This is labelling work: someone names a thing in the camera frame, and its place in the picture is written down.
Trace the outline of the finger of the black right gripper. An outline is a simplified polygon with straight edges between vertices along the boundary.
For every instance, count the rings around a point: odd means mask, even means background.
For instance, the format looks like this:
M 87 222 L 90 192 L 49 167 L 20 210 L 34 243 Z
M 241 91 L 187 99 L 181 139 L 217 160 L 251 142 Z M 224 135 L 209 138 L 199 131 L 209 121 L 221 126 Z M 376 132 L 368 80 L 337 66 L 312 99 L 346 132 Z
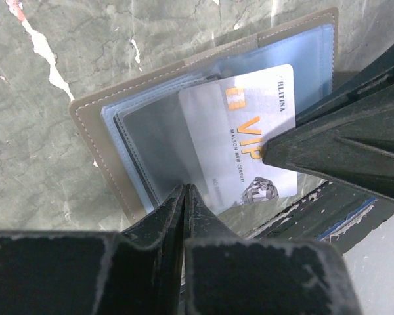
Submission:
M 394 201 L 394 44 L 268 140 L 262 160 Z

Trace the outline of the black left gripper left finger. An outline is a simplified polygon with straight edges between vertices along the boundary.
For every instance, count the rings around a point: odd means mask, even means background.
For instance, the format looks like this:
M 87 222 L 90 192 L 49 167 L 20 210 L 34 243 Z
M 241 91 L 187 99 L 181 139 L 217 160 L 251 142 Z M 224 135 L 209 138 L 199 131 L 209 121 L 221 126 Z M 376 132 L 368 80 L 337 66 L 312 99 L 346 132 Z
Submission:
M 0 230 L 0 314 L 175 314 L 185 194 L 123 232 Z

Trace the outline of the white VIP card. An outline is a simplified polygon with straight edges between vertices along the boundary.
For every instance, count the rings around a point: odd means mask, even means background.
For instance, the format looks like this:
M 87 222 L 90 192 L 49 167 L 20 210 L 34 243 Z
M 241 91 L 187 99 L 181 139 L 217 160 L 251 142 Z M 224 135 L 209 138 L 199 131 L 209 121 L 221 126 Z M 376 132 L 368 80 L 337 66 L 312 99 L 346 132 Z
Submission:
M 179 104 L 214 211 L 296 195 L 296 172 L 262 162 L 264 143 L 296 125 L 291 65 L 183 89 Z

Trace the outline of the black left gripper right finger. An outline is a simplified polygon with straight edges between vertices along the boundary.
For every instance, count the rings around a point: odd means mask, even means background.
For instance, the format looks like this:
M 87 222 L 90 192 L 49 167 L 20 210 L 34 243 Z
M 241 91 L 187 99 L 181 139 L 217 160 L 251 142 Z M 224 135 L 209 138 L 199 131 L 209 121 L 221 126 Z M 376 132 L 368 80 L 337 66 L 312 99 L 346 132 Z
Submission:
M 244 239 L 185 194 L 187 314 L 360 314 L 342 255 L 321 241 Z

